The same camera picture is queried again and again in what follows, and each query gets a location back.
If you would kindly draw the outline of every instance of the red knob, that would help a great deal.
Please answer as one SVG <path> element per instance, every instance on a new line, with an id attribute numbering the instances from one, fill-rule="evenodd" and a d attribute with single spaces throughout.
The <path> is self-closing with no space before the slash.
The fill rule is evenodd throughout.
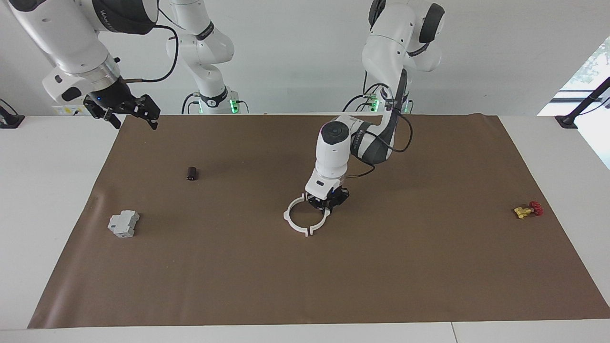
<path id="1" fill-rule="evenodd" d="M 542 209 L 542 206 L 540 205 L 540 203 L 538 201 L 530 202 L 529 206 L 534 211 L 534 214 L 536 215 L 536 217 L 540 217 L 541 215 L 544 214 L 544 210 Z"/>

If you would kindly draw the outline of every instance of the black stand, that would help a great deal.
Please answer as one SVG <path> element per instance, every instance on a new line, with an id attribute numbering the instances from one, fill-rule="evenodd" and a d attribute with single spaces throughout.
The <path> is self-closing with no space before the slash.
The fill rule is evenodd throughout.
<path id="1" fill-rule="evenodd" d="M 597 89 L 593 91 L 585 100 L 583 100 L 580 105 L 578 105 L 570 114 L 568 115 L 557 115 L 555 119 L 564 129 L 578 129 L 576 124 L 574 124 L 574 119 L 581 115 L 583 111 L 589 107 L 603 92 L 605 92 L 608 88 L 610 88 L 610 78 L 607 78 L 604 82 L 601 83 Z"/>
<path id="2" fill-rule="evenodd" d="M 0 106 L 0 129 L 16 129 L 26 116 L 12 115 Z"/>

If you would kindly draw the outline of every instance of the valve with red handle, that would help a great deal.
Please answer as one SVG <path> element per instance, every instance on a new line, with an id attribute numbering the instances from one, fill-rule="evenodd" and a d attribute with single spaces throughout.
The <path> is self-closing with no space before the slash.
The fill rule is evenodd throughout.
<path id="1" fill-rule="evenodd" d="M 529 207 L 517 207 L 513 211 L 515 211 L 519 219 L 524 219 L 531 214 L 534 214 L 536 217 L 544 214 L 544 209 L 542 209 L 542 205 L 538 201 L 531 201 Z"/>

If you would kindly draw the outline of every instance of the white plastic ring clamp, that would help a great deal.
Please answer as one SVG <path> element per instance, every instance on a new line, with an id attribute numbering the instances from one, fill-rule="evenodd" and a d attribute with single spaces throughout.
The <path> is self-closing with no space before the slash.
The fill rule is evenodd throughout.
<path id="1" fill-rule="evenodd" d="M 297 224 L 295 224 L 292 219 L 290 218 L 290 210 L 299 203 L 304 203 L 305 201 L 307 201 L 307 196 L 305 196 L 305 194 L 302 194 L 299 198 L 294 199 L 290 205 L 288 205 L 288 210 L 286 210 L 286 212 L 284 212 L 284 219 L 286 219 L 288 221 L 288 224 L 290 224 L 290 227 L 292 227 L 293 229 L 299 231 L 300 233 L 304 233 L 305 237 L 309 237 L 311 235 L 314 234 L 314 231 L 321 228 L 322 225 L 324 225 L 324 222 L 326 221 L 326 218 L 331 215 L 331 210 L 325 208 L 324 209 L 324 217 L 322 218 L 322 220 L 317 223 L 316 225 L 312 225 L 308 228 L 302 228 L 300 226 L 298 226 Z"/>

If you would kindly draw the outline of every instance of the white table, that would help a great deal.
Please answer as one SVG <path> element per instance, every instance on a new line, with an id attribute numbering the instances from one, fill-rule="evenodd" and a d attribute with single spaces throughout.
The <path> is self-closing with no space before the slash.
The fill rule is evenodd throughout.
<path id="1" fill-rule="evenodd" d="M 501 120 L 608 302 L 610 170 L 553 118 Z M 0 342 L 610 342 L 610 320 L 24 330 L 116 135 L 90 117 L 0 130 Z"/>

